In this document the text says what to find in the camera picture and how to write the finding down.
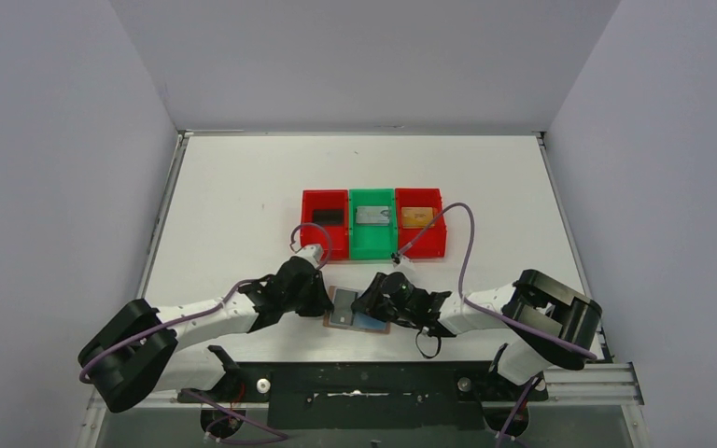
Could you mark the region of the aluminium table edge rail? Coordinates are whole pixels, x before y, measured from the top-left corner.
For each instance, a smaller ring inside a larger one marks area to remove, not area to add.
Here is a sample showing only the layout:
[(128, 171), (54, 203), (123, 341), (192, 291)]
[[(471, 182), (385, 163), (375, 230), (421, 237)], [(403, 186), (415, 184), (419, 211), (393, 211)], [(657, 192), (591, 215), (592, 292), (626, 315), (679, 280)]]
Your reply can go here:
[(158, 247), (162, 239), (163, 229), (169, 213), (169, 208), (174, 197), (176, 183), (184, 162), (187, 146), (193, 135), (194, 131), (192, 130), (183, 130), (178, 132), (176, 148), (173, 152), (167, 177), (163, 185), (162, 197), (157, 214), (153, 221), (145, 263), (134, 294), (135, 299), (144, 299), (146, 297), (148, 283), (152, 275), (153, 265), (157, 257)]

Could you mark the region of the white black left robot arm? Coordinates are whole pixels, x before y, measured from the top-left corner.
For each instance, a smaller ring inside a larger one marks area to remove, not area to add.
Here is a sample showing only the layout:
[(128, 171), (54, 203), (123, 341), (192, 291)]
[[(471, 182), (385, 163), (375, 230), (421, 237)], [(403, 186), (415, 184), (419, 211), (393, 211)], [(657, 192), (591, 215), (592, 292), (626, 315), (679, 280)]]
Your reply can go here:
[(226, 374), (207, 361), (225, 360), (217, 348), (204, 350), (202, 369), (174, 370), (174, 355), (229, 334), (250, 334), (277, 324), (286, 313), (321, 317), (333, 306), (321, 263), (293, 256), (276, 273), (238, 281), (222, 298), (171, 307), (145, 299), (125, 304), (81, 349), (80, 382), (93, 385), (113, 413), (131, 409), (159, 390), (213, 388)]

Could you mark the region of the tan leather card holder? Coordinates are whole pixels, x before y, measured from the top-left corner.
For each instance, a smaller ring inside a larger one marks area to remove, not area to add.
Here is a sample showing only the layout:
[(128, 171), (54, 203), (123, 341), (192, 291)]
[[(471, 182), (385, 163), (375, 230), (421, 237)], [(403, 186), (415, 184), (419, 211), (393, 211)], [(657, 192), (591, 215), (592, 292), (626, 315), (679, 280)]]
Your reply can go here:
[[(343, 289), (352, 289), (352, 288), (346, 288), (346, 287), (337, 287), (337, 286), (331, 286), (328, 289), (329, 298), (332, 303), (332, 297), (333, 292), (336, 288), (343, 288)], [(355, 313), (355, 321), (352, 327), (337, 327), (333, 326), (329, 323), (330, 314), (333, 308), (328, 311), (325, 316), (323, 317), (323, 326), (326, 328), (331, 329), (343, 329), (343, 330), (353, 330), (353, 331), (362, 331), (362, 332), (368, 332), (368, 333), (377, 333), (377, 334), (389, 334), (390, 332), (390, 324), (386, 322), (382, 322), (380, 320), (374, 319), (372, 317), (369, 317), (367, 315), (363, 314), (357, 314)]]

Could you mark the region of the black card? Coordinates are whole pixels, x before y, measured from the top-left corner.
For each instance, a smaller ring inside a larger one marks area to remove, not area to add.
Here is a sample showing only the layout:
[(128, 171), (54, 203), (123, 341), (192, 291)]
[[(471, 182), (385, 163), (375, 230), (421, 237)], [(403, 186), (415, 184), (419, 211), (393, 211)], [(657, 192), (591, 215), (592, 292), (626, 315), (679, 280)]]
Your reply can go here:
[(311, 221), (322, 227), (341, 227), (344, 225), (344, 209), (315, 209)]

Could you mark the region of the silver card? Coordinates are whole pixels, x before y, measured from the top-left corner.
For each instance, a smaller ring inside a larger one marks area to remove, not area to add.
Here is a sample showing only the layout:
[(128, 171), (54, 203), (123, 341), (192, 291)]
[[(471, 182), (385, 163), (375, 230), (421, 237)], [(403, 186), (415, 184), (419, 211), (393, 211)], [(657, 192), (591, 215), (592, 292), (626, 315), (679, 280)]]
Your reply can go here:
[(382, 205), (357, 206), (354, 220), (362, 226), (387, 226), (391, 222), (391, 211), (388, 206)]

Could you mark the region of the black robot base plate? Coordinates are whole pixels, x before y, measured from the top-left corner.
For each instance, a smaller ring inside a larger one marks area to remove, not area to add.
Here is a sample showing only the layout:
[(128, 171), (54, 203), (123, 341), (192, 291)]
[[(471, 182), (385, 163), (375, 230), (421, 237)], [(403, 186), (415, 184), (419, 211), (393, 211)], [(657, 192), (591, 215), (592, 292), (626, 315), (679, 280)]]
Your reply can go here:
[(244, 362), (207, 390), (187, 387), (183, 403), (204, 397), (239, 410), (259, 407), (266, 424), (305, 429), (500, 429), (515, 404), (511, 428), (527, 425), (527, 406), (545, 402), (541, 385), (526, 391), (488, 361)]

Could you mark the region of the green plastic bin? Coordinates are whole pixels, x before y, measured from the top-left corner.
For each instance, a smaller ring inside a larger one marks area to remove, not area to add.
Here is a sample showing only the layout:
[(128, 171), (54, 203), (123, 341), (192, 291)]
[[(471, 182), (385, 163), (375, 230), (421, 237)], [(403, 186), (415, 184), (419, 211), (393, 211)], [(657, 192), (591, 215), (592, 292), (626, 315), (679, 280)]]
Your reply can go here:
[[(398, 221), (394, 189), (351, 189), (349, 197), (349, 254), (353, 260), (387, 259), (398, 249)], [(354, 220), (357, 206), (382, 205), (391, 211), (387, 226), (362, 226)]]

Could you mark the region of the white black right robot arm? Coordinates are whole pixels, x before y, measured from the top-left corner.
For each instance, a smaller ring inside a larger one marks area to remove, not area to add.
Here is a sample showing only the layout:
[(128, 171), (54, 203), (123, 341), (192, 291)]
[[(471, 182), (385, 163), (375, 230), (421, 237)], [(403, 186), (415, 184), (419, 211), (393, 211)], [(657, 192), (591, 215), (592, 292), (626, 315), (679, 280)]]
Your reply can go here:
[(514, 385), (551, 366), (579, 371), (596, 359), (591, 345), (602, 316), (595, 301), (537, 270), (467, 296), (428, 292), (403, 273), (378, 273), (351, 308), (435, 338), (506, 327), (516, 337), (500, 351), (493, 371)]

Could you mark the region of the gold card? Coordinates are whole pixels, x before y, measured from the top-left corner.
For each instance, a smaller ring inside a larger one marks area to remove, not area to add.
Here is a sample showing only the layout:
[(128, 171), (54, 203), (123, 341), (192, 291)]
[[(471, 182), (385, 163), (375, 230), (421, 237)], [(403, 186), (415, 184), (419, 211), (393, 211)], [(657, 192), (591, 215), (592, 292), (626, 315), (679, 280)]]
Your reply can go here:
[(401, 225), (404, 229), (424, 229), (434, 216), (432, 207), (404, 206), (401, 208)]

